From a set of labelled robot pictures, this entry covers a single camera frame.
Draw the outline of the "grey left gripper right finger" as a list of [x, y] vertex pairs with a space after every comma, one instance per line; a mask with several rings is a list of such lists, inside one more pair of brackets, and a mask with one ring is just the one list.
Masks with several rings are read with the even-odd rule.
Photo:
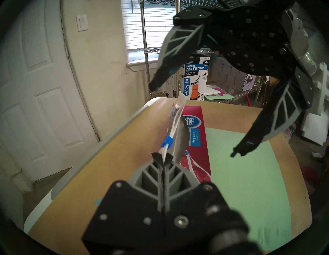
[[164, 233], [220, 233], [232, 228], [232, 210], [209, 181], [198, 182], [186, 168], [164, 161]]

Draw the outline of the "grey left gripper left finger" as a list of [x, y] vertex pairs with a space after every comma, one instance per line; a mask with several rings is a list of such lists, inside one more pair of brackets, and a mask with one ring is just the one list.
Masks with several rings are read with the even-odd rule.
[[128, 181], [112, 183], [83, 236], [85, 247], [158, 247], [164, 241], [164, 165], [160, 153]]

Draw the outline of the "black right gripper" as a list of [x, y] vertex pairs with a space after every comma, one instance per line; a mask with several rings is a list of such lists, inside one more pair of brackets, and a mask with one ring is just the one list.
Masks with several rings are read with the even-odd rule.
[[313, 81], [307, 71], [297, 67], [297, 57], [282, 22], [283, 12], [293, 3], [294, 0], [256, 0], [227, 10], [187, 7], [180, 11], [173, 17], [174, 26], [162, 43], [150, 91], [160, 88], [202, 45], [218, 51], [242, 72], [280, 80], [230, 157], [254, 151], [312, 107]]

